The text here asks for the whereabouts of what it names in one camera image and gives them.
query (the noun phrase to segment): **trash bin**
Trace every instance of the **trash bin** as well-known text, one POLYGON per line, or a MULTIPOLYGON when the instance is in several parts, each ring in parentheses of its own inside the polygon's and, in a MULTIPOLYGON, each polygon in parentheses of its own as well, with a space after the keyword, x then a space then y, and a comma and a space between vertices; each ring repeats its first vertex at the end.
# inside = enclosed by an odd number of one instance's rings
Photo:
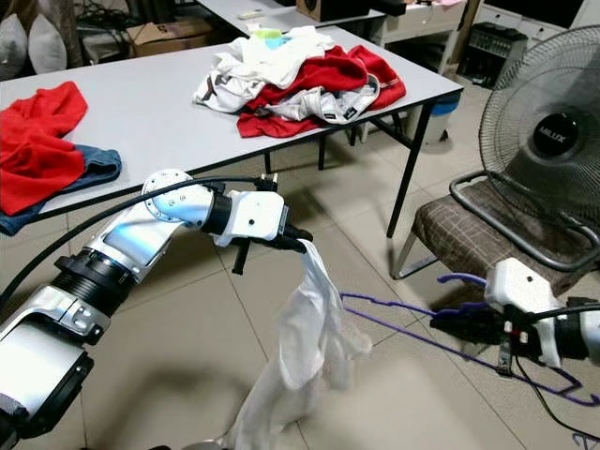
MULTIPOLYGON (((450 114, 457 108, 459 102, 460 93, 457 93, 453 96, 443 98, 435 104, 431 111, 431 116, 429 117, 429 123, 427 124, 423 143, 437 143, 443 139, 444 132, 448 127, 450 114)), ((421 108, 415 108, 409 115, 409 136, 414 136, 420 113, 421 108)))

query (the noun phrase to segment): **gray pillow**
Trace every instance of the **gray pillow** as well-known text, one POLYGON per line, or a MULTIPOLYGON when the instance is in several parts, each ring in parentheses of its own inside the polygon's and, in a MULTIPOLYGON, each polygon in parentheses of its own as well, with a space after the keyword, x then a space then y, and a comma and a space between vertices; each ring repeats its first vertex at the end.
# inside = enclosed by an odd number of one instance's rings
POLYGON ((0 23, 0 81, 16 77, 26 59, 27 34, 17 14, 10 14, 0 23))
POLYGON ((48 19, 38 14, 29 30, 29 59, 36 73, 67 68, 67 49, 48 19))

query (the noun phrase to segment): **white cloth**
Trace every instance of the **white cloth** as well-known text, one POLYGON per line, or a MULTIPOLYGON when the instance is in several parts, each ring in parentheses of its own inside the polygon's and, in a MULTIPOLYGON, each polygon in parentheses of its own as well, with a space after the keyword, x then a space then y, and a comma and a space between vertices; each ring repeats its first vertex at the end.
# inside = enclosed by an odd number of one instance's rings
POLYGON ((268 450, 289 423, 311 413, 328 383, 348 389, 353 360, 370 352, 370 339, 342 317, 338 290, 308 241, 305 278, 278 319, 278 355, 254 384, 227 448, 268 450))
POLYGON ((285 37, 290 40, 275 49, 254 35, 231 42, 229 52, 215 54, 213 67, 193 101, 234 113, 256 98, 268 83, 281 89, 290 87, 308 58, 324 56, 334 47, 333 39, 318 33, 314 26, 293 28, 285 37))
POLYGON ((287 120, 300 121, 310 115, 330 124, 355 120, 379 96, 377 77, 368 74, 367 84, 352 91, 327 92, 322 87, 305 89, 277 105, 264 108, 287 120))

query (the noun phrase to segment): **fan grille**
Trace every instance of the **fan grille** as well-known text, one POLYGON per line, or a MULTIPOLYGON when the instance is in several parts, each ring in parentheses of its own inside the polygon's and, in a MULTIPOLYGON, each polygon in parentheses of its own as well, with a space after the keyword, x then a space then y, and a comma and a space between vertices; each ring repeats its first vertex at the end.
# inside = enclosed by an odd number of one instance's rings
POLYGON ((479 128, 493 186, 515 207, 557 221, 562 213, 600 224, 600 26, 538 44, 499 79, 479 128), (533 135, 554 113, 577 123, 569 151, 545 157, 533 135))

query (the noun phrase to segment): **cardboard box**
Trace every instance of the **cardboard box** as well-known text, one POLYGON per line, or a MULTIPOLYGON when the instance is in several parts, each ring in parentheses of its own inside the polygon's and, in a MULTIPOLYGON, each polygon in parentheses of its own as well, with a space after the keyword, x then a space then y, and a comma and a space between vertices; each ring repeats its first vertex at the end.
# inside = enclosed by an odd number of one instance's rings
POLYGON ((212 26, 202 19, 155 24, 152 22, 127 29, 131 56, 177 52, 211 43, 212 26))

